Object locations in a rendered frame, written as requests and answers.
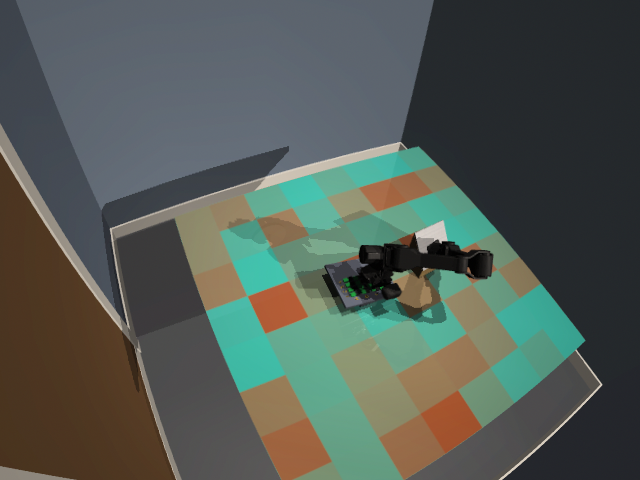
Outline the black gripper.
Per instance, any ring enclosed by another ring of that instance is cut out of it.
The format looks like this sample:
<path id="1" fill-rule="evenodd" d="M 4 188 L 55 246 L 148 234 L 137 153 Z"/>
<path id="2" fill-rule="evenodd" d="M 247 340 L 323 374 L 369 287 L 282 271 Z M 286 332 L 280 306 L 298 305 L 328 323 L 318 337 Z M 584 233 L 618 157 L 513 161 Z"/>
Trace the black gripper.
<path id="1" fill-rule="evenodd" d="M 378 268 L 379 270 L 383 271 L 384 275 L 379 283 L 377 283 L 376 285 L 372 285 L 372 289 L 384 286 L 381 289 L 381 292 L 383 298 L 386 300 L 399 297 L 402 292 L 400 287 L 397 283 L 391 284 L 392 279 L 390 276 L 393 276 L 393 272 L 388 271 L 388 269 L 382 269 L 382 264 L 378 264 Z"/>

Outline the grey switch panel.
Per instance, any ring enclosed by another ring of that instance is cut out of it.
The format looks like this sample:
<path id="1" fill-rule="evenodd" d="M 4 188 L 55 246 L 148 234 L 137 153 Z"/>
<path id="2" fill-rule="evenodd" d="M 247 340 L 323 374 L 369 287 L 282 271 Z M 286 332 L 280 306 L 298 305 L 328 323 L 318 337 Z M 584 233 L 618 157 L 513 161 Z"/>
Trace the grey switch panel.
<path id="1" fill-rule="evenodd" d="M 361 269 L 369 264 L 361 264 L 360 259 L 325 265 L 325 269 L 345 307 L 345 309 L 366 306 L 383 300 L 381 289 L 372 289 L 361 278 Z"/>

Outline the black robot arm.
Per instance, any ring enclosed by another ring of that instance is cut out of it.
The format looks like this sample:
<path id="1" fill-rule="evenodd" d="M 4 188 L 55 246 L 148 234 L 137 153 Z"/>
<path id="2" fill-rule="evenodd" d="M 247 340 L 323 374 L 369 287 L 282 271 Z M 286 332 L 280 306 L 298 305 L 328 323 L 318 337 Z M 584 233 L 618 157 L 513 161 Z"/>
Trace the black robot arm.
<path id="1" fill-rule="evenodd" d="M 359 250 L 361 264 L 369 264 L 361 269 L 361 278 L 367 284 L 376 285 L 384 273 L 382 269 L 393 272 L 404 272 L 416 267 L 449 270 L 456 274 L 466 274 L 472 279 L 487 279 L 492 274 L 493 254 L 487 250 L 461 251 L 455 242 L 439 240 L 431 243 L 429 253 L 420 253 L 408 245 L 384 244 L 362 245 Z M 471 271 L 468 271 L 468 267 Z M 473 276 L 474 275 L 474 276 Z"/>

